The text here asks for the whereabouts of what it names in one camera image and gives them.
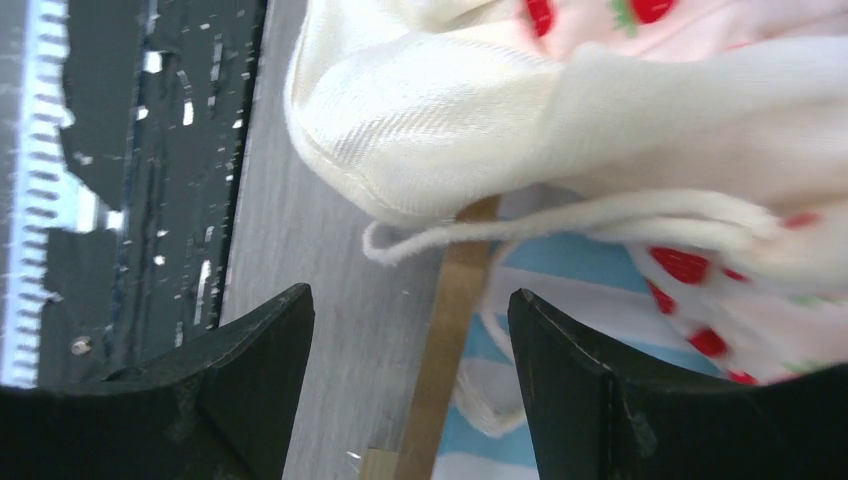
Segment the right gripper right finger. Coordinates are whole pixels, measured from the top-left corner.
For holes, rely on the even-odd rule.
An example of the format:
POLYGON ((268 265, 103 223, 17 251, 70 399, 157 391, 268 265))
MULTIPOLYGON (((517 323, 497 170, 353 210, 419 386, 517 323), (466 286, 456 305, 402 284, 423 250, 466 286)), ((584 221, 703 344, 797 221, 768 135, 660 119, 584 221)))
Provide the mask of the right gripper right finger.
POLYGON ((533 292, 509 328, 543 479, 843 479, 847 368, 748 386, 666 363, 533 292))

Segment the strawberry print ruffled blanket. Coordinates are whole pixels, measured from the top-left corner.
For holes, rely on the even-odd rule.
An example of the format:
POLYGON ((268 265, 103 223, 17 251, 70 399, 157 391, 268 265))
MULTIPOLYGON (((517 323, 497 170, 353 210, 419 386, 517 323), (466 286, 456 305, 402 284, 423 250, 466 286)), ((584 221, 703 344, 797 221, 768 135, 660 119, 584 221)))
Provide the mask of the strawberry print ruffled blanket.
POLYGON ((373 261, 579 232, 737 382, 847 359, 843 1, 311 1, 284 111, 373 261))

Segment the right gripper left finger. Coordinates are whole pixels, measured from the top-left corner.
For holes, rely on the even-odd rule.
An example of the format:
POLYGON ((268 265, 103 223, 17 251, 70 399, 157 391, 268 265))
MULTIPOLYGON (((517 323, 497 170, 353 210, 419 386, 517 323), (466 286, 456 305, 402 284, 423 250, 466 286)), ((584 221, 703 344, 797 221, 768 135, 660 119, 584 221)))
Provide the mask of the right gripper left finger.
POLYGON ((97 381, 1 390, 5 479, 279 479, 310 355, 311 288, 97 381))

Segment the blue striped mattress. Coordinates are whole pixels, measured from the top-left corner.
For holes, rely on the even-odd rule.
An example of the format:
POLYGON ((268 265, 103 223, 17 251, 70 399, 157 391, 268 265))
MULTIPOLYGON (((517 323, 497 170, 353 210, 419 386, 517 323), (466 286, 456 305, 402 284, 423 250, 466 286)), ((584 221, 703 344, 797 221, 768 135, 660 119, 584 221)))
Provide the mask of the blue striped mattress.
POLYGON ((624 248, 576 235, 501 249, 479 317, 507 319, 514 358, 462 358, 437 479, 627 478, 664 430, 639 383, 715 370, 624 248))

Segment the wooden pet bed frame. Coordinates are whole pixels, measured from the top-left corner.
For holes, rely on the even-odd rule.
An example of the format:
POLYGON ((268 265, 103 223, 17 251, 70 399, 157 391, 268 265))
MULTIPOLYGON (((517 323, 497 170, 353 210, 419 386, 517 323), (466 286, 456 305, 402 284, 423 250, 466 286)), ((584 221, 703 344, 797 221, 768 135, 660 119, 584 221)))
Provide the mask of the wooden pet bed frame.
POLYGON ((368 449, 361 479, 431 478, 472 312, 487 275, 489 250, 487 241, 448 248, 399 450, 368 449))

